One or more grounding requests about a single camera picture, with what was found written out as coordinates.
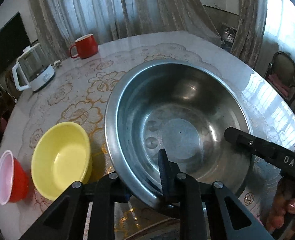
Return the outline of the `right hand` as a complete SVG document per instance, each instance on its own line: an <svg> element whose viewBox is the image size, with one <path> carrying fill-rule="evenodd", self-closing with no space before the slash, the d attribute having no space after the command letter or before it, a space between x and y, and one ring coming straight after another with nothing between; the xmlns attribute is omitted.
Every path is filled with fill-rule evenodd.
<svg viewBox="0 0 295 240"><path fill-rule="evenodd" d="M272 207L265 223L267 231L280 229L284 225L285 215L287 213L295 215L295 198L286 199L286 197L292 194L292 189L290 180L283 177L279 181ZM286 234L285 239L290 239L294 234L295 223Z"/></svg>

